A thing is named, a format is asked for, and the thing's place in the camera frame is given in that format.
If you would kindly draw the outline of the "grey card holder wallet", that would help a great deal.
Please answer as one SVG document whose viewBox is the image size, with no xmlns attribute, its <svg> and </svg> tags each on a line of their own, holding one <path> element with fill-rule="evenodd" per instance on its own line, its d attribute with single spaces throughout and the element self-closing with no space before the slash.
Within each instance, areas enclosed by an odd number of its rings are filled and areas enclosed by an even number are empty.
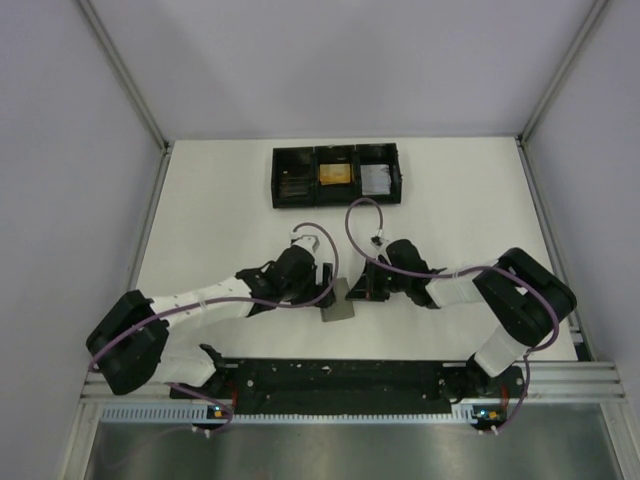
<svg viewBox="0 0 640 480">
<path fill-rule="evenodd" d="M 349 283 L 345 277 L 339 277 L 332 288 L 333 303 L 321 309 L 321 320 L 324 323 L 351 319 L 355 316 L 353 302 L 346 298 L 349 293 Z"/>
</svg>

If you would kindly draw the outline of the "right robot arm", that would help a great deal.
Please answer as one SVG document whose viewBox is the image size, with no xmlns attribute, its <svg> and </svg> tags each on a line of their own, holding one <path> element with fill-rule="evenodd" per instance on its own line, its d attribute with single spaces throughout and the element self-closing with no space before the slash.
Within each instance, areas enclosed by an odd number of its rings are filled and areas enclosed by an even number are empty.
<svg viewBox="0 0 640 480">
<path fill-rule="evenodd" d="M 346 298 L 385 302 L 405 294 L 415 305 L 440 310 L 460 304 L 484 303 L 499 325 L 458 373 L 446 377 L 442 394 L 453 401 L 489 396 L 496 379 L 519 358 L 559 335 L 559 324 L 577 307 L 573 291 L 524 250 L 513 247 L 481 267 L 458 271 L 432 269 L 411 241 L 384 242 L 367 261 Z"/>
</svg>

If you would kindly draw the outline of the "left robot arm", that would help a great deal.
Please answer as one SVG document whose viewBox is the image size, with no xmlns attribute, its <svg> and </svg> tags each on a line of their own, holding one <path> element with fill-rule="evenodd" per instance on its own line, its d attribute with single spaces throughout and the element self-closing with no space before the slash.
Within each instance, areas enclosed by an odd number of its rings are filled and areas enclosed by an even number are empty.
<svg viewBox="0 0 640 480">
<path fill-rule="evenodd" d="M 311 248 L 295 242 L 277 259 L 208 287 L 162 297 L 128 291 L 86 340 L 91 368 L 116 396 L 150 382 L 202 387 L 221 361 L 205 328 L 277 308 L 328 307 L 338 265 L 318 263 Z"/>
</svg>

